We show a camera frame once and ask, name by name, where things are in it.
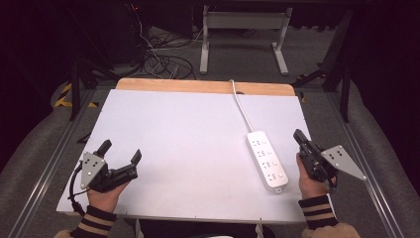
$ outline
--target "metal stand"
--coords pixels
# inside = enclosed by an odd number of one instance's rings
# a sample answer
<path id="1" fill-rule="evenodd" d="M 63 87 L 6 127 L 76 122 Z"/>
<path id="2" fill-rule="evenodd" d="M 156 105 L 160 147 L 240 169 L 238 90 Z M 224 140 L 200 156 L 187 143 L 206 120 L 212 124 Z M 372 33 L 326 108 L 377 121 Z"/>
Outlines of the metal stand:
<path id="1" fill-rule="evenodd" d="M 240 12 L 208 12 L 208 6 L 203 11 L 203 46 L 201 48 L 200 73 L 207 73 L 209 58 L 209 28 L 217 29 L 278 29 L 281 32 L 276 43 L 272 43 L 272 49 L 277 59 L 278 67 L 282 75 L 288 75 L 286 63 L 281 46 L 290 21 L 292 8 L 287 8 L 285 13 L 240 13 Z"/>
<path id="2" fill-rule="evenodd" d="M 334 91 L 342 80 L 343 88 L 340 111 L 346 122 L 349 122 L 348 104 L 351 80 L 349 65 L 353 60 L 353 56 L 351 54 L 344 54 L 342 46 L 351 24 L 352 15 L 352 10 L 348 10 L 344 15 L 320 68 L 307 76 L 301 75 L 300 80 L 291 83 L 293 87 L 300 87 L 309 81 L 326 75 L 327 79 L 323 84 L 323 88 L 325 91 Z"/>

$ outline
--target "wooden edge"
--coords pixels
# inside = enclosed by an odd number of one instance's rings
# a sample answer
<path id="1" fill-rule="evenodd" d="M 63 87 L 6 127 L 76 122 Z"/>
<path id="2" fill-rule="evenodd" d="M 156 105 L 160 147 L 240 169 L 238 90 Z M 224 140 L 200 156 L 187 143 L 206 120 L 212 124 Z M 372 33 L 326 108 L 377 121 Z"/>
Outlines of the wooden edge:
<path id="1" fill-rule="evenodd" d="M 235 82 L 238 91 L 253 95 L 295 96 L 294 89 L 289 84 Z M 233 92 L 230 81 L 203 81 L 178 79 L 121 78 L 116 86 L 121 90 L 141 91 L 178 91 L 178 92 Z"/>

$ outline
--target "white cable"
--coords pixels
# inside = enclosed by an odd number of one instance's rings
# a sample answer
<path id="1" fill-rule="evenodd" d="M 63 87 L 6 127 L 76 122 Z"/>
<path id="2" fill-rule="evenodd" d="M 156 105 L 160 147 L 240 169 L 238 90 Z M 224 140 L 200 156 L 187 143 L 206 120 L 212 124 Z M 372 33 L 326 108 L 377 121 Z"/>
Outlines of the white cable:
<path id="1" fill-rule="evenodd" d="M 236 93 L 236 88 L 235 88 L 235 81 L 234 81 L 234 79 L 231 79 L 231 80 L 229 80 L 229 81 L 231 81 L 231 82 L 232 82 L 232 87 L 234 88 L 235 99 L 236 99 L 236 101 L 237 101 L 237 104 L 238 104 L 238 106 L 239 106 L 239 109 L 241 110 L 242 115 L 244 116 L 245 120 L 247 121 L 248 128 L 250 128 L 250 132 L 254 132 L 254 129 L 253 129 L 253 127 L 251 126 L 251 123 L 250 123 L 250 121 L 248 120 L 248 117 L 247 117 L 247 115 L 245 114 L 245 111 L 244 111 L 244 109 L 243 109 L 243 108 L 242 108 L 242 106 L 241 106 L 241 102 L 239 102 L 238 94 Z"/>

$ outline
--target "power outlet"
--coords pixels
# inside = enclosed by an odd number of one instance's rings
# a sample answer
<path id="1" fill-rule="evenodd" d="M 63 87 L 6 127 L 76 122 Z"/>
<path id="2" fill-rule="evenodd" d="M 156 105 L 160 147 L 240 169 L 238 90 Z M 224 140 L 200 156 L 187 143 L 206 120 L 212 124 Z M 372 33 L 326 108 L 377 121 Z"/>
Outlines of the power outlet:
<path id="1" fill-rule="evenodd" d="M 288 183 L 288 177 L 265 132 L 256 131 L 249 133 L 247 145 L 264 187 L 276 193 L 282 192 Z"/>

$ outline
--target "striped sleeve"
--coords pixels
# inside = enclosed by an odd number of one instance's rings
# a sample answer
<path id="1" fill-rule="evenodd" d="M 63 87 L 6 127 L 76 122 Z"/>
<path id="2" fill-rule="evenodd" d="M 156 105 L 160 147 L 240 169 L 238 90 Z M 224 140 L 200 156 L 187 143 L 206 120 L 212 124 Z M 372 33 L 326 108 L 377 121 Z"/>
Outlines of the striped sleeve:
<path id="1" fill-rule="evenodd" d="M 299 200 L 299 205 L 311 230 L 339 223 L 327 195 Z"/>
<path id="2" fill-rule="evenodd" d="M 117 216 L 97 209 L 93 206 L 87 206 L 86 214 L 80 221 L 77 228 L 70 232 L 71 237 L 75 238 L 105 238 L 114 225 Z"/>

